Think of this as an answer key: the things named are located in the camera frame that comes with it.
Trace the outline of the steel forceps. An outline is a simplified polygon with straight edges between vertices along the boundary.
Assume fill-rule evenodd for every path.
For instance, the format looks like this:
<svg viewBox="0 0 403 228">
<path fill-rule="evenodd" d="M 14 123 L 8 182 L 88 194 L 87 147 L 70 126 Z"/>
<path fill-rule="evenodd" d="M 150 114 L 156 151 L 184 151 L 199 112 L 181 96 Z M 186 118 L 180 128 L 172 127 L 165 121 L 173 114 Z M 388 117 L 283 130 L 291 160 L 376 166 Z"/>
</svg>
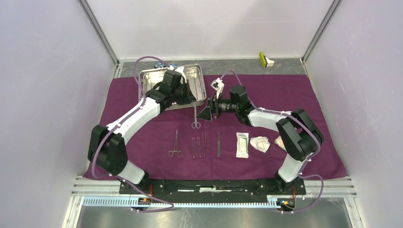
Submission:
<svg viewBox="0 0 403 228">
<path fill-rule="evenodd" d="M 178 149 L 178 130 L 176 130 L 175 133 L 175 142 L 174 142 L 174 148 L 170 151 L 168 151 L 168 156 L 173 157 L 174 155 L 177 155 L 177 157 L 182 157 L 183 152 Z"/>
<path fill-rule="evenodd" d="M 201 141 L 200 141 L 200 138 L 199 137 L 196 137 L 196 140 L 197 140 L 197 148 L 198 148 L 198 153 L 199 153 L 199 158 L 201 158 L 202 156 L 202 151 L 201 151 Z"/>
</svg>

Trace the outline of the beige gauze roll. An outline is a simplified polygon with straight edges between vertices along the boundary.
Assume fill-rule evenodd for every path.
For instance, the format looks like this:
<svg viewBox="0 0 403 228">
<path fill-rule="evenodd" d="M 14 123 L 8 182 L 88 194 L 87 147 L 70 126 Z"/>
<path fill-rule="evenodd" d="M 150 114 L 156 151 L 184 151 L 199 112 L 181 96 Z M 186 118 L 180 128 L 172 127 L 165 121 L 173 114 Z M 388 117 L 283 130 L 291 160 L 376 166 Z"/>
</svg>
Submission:
<svg viewBox="0 0 403 228">
<path fill-rule="evenodd" d="M 284 142 L 283 142 L 281 136 L 277 137 L 277 138 L 274 140 L 274 143 L 275 143 L 279 148 L 281 148 L 283 151 L 285 151 L 285 152 L 287 151 L 287 150 L 286 150 L 286 147 L 285 147 L 285 144 L 284 144 Z"/>
</svg>

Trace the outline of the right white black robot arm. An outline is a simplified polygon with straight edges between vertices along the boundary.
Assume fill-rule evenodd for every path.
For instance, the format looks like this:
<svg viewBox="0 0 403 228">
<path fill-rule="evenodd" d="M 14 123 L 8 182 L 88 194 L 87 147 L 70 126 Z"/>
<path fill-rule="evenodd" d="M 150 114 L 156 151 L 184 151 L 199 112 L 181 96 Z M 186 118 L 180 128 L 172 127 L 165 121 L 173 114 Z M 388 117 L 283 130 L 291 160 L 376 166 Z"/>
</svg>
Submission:
<svg viewBox="0 0 403 228">
<path fill-rule="evenodd" d="M 222 96 L 221 87 L 216 87 L 216 93 L 196 117 L 212 121 L 222 113 L 234 113 L 238 121 L 246 126 L 278 132 L 287 155 L 275 174 L 274 186 L 277 192 L 288 193 L 306 163 L 321 149 L 324 137 L 319 128 L 304 109 L 285 112 L 257 108 L 249 99 L 245 86 L 232 86 L 228 99 Z"/>
</svg>

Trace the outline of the purple cloth wrap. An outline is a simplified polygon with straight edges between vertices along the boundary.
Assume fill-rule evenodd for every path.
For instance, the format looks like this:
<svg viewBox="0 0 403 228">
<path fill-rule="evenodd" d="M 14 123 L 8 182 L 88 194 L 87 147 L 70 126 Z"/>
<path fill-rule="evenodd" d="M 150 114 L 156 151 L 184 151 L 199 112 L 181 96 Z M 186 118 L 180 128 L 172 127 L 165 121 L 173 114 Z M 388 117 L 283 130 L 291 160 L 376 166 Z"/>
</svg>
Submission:
<svg viewBox="0 0 403 228">
<path fill-rule="evenodd" d="M 224 77 L 224 95 L 231 86 L 243 84 L 251 101 L 258 107 L 277 111 L 304 109 L 324 137 L 320 152 L 309 162 L 303 174 L 319 174 L 324 179 L 346 176 L 329 133 L 319 102 L 305 75 L 240 75 Z M 164 111 L 145 124 L 128 142 L 128 159 L 154 179 L 171 180 L 246 180 L 272 178 L 282 165 L 286 153 L 274 144 L 278 133 L 260 127 L 241 124 L 235 114 L 224 113 L 211 122 L 201 121 L 200 129 L 192 129 L 193 108 Z M 178 130 L 178 149 L 182 157 L 168 156 L 174 148 Z M 202 134 L 207 132 L 206 157 L 203 157 Z M 218 132 L 221 138 L 221 157 L 217 157 Z M 248 133 L 249 158 L 237 158 L 236 133 Z M 255 150 L 250 140 L 264 136 L 270 147 L 266 153 Z M 192 157 L 192 137 L 195 138 L 195 158 Z M 201 141 L 199 158 L 197 140 Z"/>
</svg>

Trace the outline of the steel scalpel handle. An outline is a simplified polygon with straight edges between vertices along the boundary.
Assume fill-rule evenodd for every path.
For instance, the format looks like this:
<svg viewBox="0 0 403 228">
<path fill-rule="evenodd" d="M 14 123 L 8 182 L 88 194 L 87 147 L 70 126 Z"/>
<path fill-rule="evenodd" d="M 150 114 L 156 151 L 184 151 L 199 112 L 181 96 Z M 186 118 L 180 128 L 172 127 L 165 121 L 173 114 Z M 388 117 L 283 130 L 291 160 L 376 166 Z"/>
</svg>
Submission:
<svg viewBox="0 0 403 228">
<path fill-rule="evenodd" d="M 204 132 L 202 134 L 203 157 L 206 157 L 206 140 L 207 140 L 207 132 Z"/>
<path fill-rule="evenodd" d="M 217 157 L 221 157 L 221 138 L 220 138 L 220 133 L 218 132 L 218 137 L 217 137 Z"/>
</svg>

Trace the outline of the steel surgical scissors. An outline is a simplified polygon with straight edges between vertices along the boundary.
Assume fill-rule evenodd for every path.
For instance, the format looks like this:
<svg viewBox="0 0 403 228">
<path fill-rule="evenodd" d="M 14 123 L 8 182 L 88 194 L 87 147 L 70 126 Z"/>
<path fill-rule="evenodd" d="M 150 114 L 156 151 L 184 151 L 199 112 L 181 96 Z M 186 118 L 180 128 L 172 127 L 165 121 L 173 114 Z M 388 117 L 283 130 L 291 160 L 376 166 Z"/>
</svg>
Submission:
<svg viewBox="0 0 403 228">
<path fill-rule="evenodd" d="M 192 129 L 200 129 L 201 123 L 198 122 L 198 119 L 197 119 L 197 104 L 196 104 L 196 102 L 193 103 L 193 111 L 194 111 L 194 120 L 192 122 Z"/>
</svg>

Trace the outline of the metal instrument tray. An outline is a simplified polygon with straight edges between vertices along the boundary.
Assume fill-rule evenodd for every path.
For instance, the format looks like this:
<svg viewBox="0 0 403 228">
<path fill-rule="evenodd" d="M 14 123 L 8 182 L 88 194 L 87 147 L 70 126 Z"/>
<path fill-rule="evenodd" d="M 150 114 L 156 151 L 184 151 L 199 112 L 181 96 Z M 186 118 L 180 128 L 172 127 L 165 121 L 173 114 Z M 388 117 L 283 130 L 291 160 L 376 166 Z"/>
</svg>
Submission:
<svg viewBox="0 0 403 228">
<path fill-rule="evenodd" d="M 178 68 L 182 67 L 183 72 L 188 80 L 188 84 L 190 86 L 190 90 L 194 97 L 196 98 L 196 105 L 200 106 L 204 104 L 204 101 L 207 98 L 206 88 L 204 77 L 202 73 L 202 69 L 198 64 L 189 64 L 178 66 Z M 167 71 L 167 68 L 157 68 L 157 69 L 148 69 L 143 70 L 139 73 L 140 83 L 143 86 L 145 92 L 149 91 L 154 87 L 158 82 L 163 80 L 163 75 Z"/>
</svg>

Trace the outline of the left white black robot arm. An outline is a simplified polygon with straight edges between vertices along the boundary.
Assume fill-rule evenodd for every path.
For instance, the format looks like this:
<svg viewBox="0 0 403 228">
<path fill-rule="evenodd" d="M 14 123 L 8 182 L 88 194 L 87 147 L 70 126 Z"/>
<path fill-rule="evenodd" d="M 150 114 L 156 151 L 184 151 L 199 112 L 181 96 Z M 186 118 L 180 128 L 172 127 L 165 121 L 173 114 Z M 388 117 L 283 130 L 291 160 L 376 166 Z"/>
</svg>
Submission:
<svg viewBox="0 0 403 228">
<path fill-rule="evenodd" d="M 91 162 L 93 177 L 102 177 L 95 172 L 98 166 L 106 171 L 106 175 L 131 182 L 137 193 L 145 193 L 149 189 L 149 180 L 144 177 L 144 170 L 129 161 L 127 143 L 147 122 L 172 104 L 187 105 L 195 100 L 184 67 L 168 68 L 162 81 L 143 93 L 135 107 L 107 126 L 98 124 L 92 129 L 87 158 Z"/>
</svg>

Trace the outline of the white gauze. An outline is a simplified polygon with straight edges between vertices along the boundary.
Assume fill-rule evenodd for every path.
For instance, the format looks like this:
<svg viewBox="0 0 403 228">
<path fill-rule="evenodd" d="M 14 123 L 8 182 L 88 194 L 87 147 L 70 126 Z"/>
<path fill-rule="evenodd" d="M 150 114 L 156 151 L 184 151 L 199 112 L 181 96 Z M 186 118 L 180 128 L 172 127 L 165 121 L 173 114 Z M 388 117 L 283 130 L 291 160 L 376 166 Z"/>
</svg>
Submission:
<svg viewBox="0 0 403 228">
<path fill-rule="evenodd" d="M 266 153 L 270 147 L 269 139 L 264 136 L 251 138 L 250 144 L 255 150 L 263 153 Z"/>
</svg>

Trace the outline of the white sterile packet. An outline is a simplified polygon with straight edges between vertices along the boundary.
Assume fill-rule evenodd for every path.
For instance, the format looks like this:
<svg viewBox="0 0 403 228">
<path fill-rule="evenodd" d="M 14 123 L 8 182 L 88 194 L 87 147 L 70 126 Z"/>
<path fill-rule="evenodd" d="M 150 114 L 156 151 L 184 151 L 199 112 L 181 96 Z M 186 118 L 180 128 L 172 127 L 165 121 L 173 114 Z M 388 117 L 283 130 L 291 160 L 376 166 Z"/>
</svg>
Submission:
<svg viewBox="0 0 403 228">
<path fill-rule="evenodd" d="M 249 145 L 249 134 L 248 133 L 236 133 L 237 135 L 237 158 L 249 158 L 248 145 Z"/>
</svg>

